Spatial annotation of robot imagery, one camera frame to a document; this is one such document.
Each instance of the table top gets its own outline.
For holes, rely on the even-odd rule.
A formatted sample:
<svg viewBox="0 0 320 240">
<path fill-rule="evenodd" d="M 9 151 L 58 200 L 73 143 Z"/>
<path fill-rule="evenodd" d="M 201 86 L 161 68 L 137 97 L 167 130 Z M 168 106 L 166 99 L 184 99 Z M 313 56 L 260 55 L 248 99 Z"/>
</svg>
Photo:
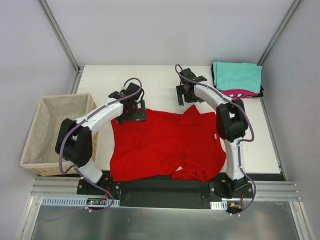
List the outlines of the table top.
<svg viewBox="0 0 320 240">
<path fill-rule="evenodd" d="M 182 66 L 191 68 L 196 76 L 204 76 L 212 85 L 210 66 Z M 108 95 L 120 91 L 124 82 L 132 77 L 142 81 L 145 106 L 148 109 L 182 114 L 191 104 L 178 105 L 176 86 L 180 79 L 173 65 L 86 65 L 77 93 L 90 93 L 96 105 L 102 104 Z M 244 98 L 244 107 L 252 124 L 255 140 L 243 143 L 244 167 L 248 173 L 280 173 L 275 150 L 259 98 Z M 214 112 L 206 102 L 195 104 L 200 113 Z M 250 138 L 249 129 L 245 138 Z M 95 162 L 102 170 L 110 170 L 110 159 L 115 148 L 114 133 L 108 123 L 98 133 Z M 226 171 L 226 163 L 221 172 Z"/>
</svg>

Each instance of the wrinkled red garment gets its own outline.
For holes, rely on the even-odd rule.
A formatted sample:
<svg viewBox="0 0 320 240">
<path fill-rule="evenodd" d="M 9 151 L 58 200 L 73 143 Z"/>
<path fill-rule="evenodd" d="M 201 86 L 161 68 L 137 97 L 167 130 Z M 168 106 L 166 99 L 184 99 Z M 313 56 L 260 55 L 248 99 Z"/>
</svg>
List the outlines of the wrinkled red garment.
<svg viewBox="0 0 320 240">
<path fill-rule="evenodd" d="M 111 121 L 115 148 L 110 162 L 114 181 L 156 175 L 207 181 L 224 166 L 214 112 L 200 114 L 192 105 L 184 114 L 146 110 L 146 121 Z"/>
</svg>

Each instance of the robotic arm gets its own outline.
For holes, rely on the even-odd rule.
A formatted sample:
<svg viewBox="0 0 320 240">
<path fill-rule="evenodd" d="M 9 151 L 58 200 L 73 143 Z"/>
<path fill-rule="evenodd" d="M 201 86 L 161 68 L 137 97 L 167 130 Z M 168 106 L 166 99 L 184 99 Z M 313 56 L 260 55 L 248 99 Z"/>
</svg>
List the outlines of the robotic arm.
<svg viewBox="0 0 320 240">
<path fill-rule="evenodd" d="M 65 119 L 61 123 L 55 146 L 55 152 L 60 154 L 60 161 L 64 158 L 72 162 L 77 171 L 91 182 L 97 183 L 103 173 L 92 160 L 92 137 L 114 118 L 118 123 L 145 121 L 143 94 L 141 86 L 131 82 L 126 89 L 111 93 L 103 104 L 88 114 L 76 120 Z"/>
<path fill-rule="evenodd" d="M 216 129 L 223 139 L 226 152 L 225 182 L 215 189 L 224 198 L 232 198 L 233 193 L 246 186 L 248 180 L 241 169 L 243 160 L 243 137 L 248 129 L 248 123 L 236 105 L 245 110 L 241 99 L 232 99 L 221 92 L 213 91 L 209 86 L 201 84 L 206 81 L 203 76 L 196 76 L 190 68 L 176 72 L 180 77 L 180 85 L 176 86 L 179 105 L 205 101 L 216 110 Z"/>
</svg>

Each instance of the teal folded cloth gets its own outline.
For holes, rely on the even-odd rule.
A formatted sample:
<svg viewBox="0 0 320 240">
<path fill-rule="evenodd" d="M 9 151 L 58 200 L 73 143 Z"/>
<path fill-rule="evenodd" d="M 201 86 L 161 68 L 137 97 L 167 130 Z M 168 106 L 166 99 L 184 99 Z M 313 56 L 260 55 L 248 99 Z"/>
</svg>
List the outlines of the teal folded cloth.
<svg viewBox="0 0 320 240">
<path fill-rule="evenodd" d="M 260 93 L 261 66 L 254 63 L 213 62 L 214 85 L 218 90 L 242 89 Z"/>
</svg>

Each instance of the white wall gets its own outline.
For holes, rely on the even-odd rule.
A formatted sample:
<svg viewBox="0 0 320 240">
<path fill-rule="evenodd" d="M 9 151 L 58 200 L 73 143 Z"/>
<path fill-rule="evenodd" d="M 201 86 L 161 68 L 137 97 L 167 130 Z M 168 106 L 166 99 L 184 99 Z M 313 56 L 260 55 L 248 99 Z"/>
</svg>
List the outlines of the white wall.
<svg viewBox="0 0 320 240">
<path fill-rule="evenodd" d="M 262 68 L 265 102 L 288 179 L 320 236 L 320 1 L 305 0 Z"/>
<path fill-rule="evenodd" d="M 257 63 L 293 0 L 48 0 L 81 66 Z"/>
<path fill-rule="evenodd" d="M 36 175 L 20 166 L 42 95 L 66 94 L 75 74 L 36 0 L 0 1 L 0 239 L 14 239 Z"/>
</svg>

